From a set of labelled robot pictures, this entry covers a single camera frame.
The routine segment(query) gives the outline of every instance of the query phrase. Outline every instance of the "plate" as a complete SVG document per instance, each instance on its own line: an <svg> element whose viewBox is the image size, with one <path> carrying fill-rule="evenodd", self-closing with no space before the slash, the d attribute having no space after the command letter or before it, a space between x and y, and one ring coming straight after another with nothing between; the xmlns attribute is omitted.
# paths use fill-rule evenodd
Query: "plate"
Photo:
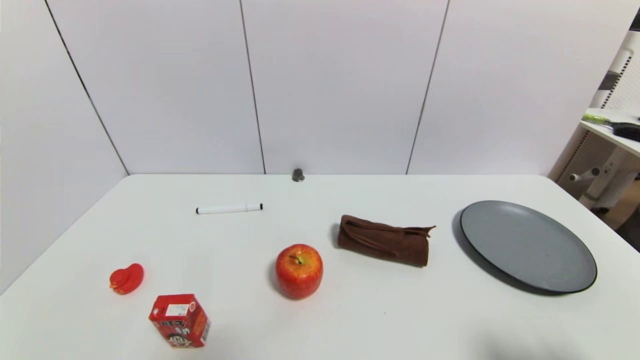
<svg viewBox="0 0 640 360"><path fill-rule="evenodd" d="M467 240L498 269L535 288L575 293L596 280L586 245L554 219L522 205L481 201L460 216Z"/></svg>

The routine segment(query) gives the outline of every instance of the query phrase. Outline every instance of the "brown cloth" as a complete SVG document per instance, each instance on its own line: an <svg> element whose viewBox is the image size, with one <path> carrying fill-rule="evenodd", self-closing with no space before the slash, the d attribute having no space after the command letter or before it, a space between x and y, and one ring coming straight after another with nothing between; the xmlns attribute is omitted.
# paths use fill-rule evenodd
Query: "brown cloth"
<svg viewBox="0 0 640 360"><path fill-rule="evenodd" d="M394 227L343 215L338 246L374 258L427 266L432 227Z"/></svg>

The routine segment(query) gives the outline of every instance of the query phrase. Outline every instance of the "panel seam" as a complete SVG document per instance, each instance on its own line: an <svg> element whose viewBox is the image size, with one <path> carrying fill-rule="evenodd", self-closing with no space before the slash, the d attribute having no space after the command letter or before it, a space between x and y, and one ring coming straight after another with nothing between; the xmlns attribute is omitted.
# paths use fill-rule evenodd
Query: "panel seam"
<svg viewBox="0 0 640 360"><path fill-rule="evenodd" d="M249 41L246 38L246 26L244 25L244 10L242 7L242 0L238 0L240 3L240 18L242 19L242 30L244 33L244 46L246 47L246 61L249 65L249 79L251 80L251 93L253 95L253 110L255 111L255 123L258 127L258 141L260 142L260 155L262 156L262 171L267 174L267 165L264 162L264 149L262 148L262 135L260 133L260 120L258 119L258 103L255 100L255 87L253 85L253 71L251 70L251 58L249 56Z"/></svg>
<svg viewBox="0 0 640 360"><path fill-rule="evenodd" d="M71 61L71 65L73 65L74 70L76 71L76 75L78 76L78 79L80 80L80 84L82 84L82 88L84 89L84 93L86 94L87 98L89 98L89 103L91 104L91 107L93 108L93 111L95 112L96 116L98 117L98 121L100 121L100 125L102 126L102 129L104 130L104 133L107 134L107 138L109 139L109 143L111 144L113 150L116 152L116 155L118 156L118 160L120 160L120 164L122 164L122 167L124 168L125 172L127 173L127 176L129 176L131 173L129 173L129 169L127 169L127 166L124 165L124 161L122 161L122 157L120 156L120 153L118 152L118 149L116 148L116 145L113 143L113 139L111 139L111 135L109 134L109 131L107 130L107 127L104 125L104 122L102 121L102 117L100 116L100 113L98 113L98 109L95 107L95 104L93 103L93 99L91 98L91 95L89 95L89 91L86 89L86 86L84 85L84 81L82 80L82 77L80 76L80 72L78 72L78 68L76 67L76 63L74 62L73 57L71 57L71 53L69 52L69 48L67 47L67 43L65 43L65 39L62 37L62 33L60 32L60 28L58 27L58 23L56 22L56 18L53 17L53 12L51 11L51 7L49 6L49 2L47 0L44 0L45 5L47 5L47 10L49 11L49 15L51 16L51 20L53 21L53 25L56 27L56 31L58 32L58 36L60 37L60 40L62 41L62 45L65 47L65 50L67 51L67 55L69 56L69 60Z"/></svg>
<svg viewBox="0 0 640 360"><path fill-rule="evenodd" d="M413 145L411 146L411 153L409 153L409 162L406 165L405 175L409 174L409 167L411 166L411 159L413 157L413 150L415 149L415 142L418 139L418 132L420 131L420 123L422 123L422 115L424 114L424 105L427 103L427 94L429 93L429 86L431 86L431 79L433 78L433 69L436 67L436 60L438 58L438 51L440 50L440 42L442 41L442 33L444 32L444 24L447 21L447 14L449 13L449 3L451 0L447 0L447 7L444 10L444 18L442 18L442 27L440 27L440 36L438 37L438 44L436 45L436 52L433 55L433 63L431 65L431 71L429 72L429 80L427 80L427 88L424 91L424 99L422 100L422 108L420 109L420 116L418 117L418 126L415 128L415 136L413 137Z"/></svg>

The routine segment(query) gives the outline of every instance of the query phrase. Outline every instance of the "small metal object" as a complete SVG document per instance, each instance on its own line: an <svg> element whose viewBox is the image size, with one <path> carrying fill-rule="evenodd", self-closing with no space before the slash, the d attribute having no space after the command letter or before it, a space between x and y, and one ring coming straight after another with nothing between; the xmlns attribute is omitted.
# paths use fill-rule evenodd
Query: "small metal object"
<svg viewBox="0 0 640 360"><path fill-rule="evenodd" d="M291 176L291 179L297 183L304 180L305 176L304 174L302 174L302 169L297 168L296 170L293 170L293 175Z"/></svg>

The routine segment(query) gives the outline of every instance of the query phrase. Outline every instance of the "juice box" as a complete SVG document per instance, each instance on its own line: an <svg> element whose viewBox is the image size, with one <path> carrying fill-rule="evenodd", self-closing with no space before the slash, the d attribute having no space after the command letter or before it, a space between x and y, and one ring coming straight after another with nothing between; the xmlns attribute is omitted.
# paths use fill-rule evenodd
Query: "juice box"
<svg viewBox="0 0 640 360"><path fill-rule="evenodd" d="M158 296L149 320L175 348L203 347L211 327L211 321L193 294Z"/></svg>

